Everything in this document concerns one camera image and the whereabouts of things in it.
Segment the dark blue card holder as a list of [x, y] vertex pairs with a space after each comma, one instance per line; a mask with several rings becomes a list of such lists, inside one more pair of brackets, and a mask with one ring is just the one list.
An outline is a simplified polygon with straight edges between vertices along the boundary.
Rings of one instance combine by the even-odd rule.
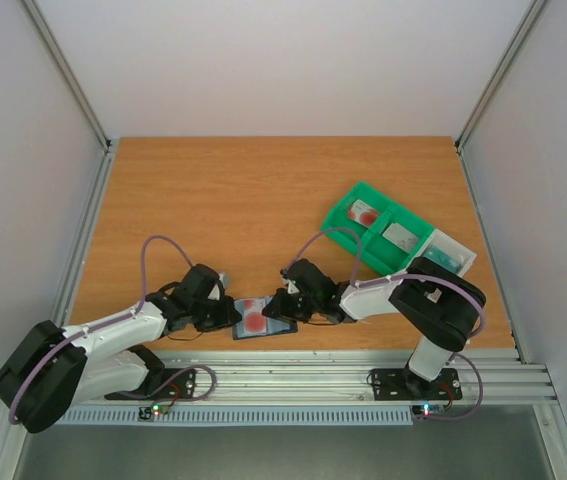
[[296, 324], [263, 315], [262, 310], [271, 300], [271, 296], [265, 296], [238, 299], [234, 302], [236, 310], [241, 314], [241, 320], [232, 327], [232, 337], [235, 341], [298, 332]]

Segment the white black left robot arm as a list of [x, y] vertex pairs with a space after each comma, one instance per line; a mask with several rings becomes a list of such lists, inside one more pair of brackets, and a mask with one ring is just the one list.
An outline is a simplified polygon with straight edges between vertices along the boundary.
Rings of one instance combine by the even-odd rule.
[[149, 400], [154, 415], [166, 401], [205, 399], [193, 393], [199, 366], [170, 369], [147, 343], [193, 327], [200, 334], [243, 332], [265, 297], [239, 299], [226, 291], [224, 275], [195, 264], [179, 281], [144, 290], [131, 307], [67, 327], [37, 323], [0, 368], [0, 400], [9, 420], [30, 433], [54, 425], [88, 400]]

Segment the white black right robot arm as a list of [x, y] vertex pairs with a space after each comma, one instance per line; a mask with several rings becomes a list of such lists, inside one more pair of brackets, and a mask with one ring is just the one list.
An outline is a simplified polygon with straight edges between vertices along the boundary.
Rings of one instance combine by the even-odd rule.
[[302, 258], [281, 272], [285, 282], [263, 314], [288, 323], [319, 315], [333, 325], [399, 313], [421, 339], [399, 377], [411, 399], [425, 399], [451, 357], [485, 326], [485, 294], [425, 256], [398, 273], [373, 280], [335, 282]]

